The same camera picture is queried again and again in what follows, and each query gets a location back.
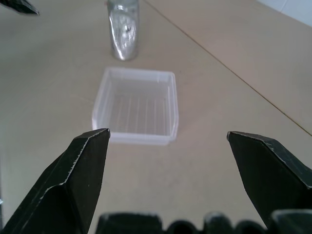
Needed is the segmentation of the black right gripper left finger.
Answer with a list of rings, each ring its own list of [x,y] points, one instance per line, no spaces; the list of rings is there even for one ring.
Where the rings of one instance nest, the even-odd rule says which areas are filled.
[[[0,234],[88,234],[109,139],[105,128],[75,137],[43,171]]]

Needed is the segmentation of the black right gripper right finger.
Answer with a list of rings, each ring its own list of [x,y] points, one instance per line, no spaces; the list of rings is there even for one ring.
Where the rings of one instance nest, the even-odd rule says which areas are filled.
[[[265,225],[276,210],[312,210],[312,169],[273,138],[229,131],[244,189]]]

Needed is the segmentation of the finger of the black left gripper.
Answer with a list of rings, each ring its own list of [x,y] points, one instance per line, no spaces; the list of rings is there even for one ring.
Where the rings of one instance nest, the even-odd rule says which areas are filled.
[[[38,9],[27,0],[0,0],[0,4],[24,15],[39,15]]]

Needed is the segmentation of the clear plastic bottle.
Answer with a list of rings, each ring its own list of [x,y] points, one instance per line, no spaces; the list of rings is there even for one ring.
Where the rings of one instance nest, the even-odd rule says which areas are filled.
[[[112,54],[121,61],[136,57],[139,44],[139,0],[107,0]]]

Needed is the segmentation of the clear square plastic container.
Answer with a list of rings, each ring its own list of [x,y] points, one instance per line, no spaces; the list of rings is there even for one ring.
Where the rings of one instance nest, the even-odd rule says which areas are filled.
[[[108,128],[110,141],[168,145],[179,125],[173,72],[122,67],[105,69],[92,112],[92,129]]]

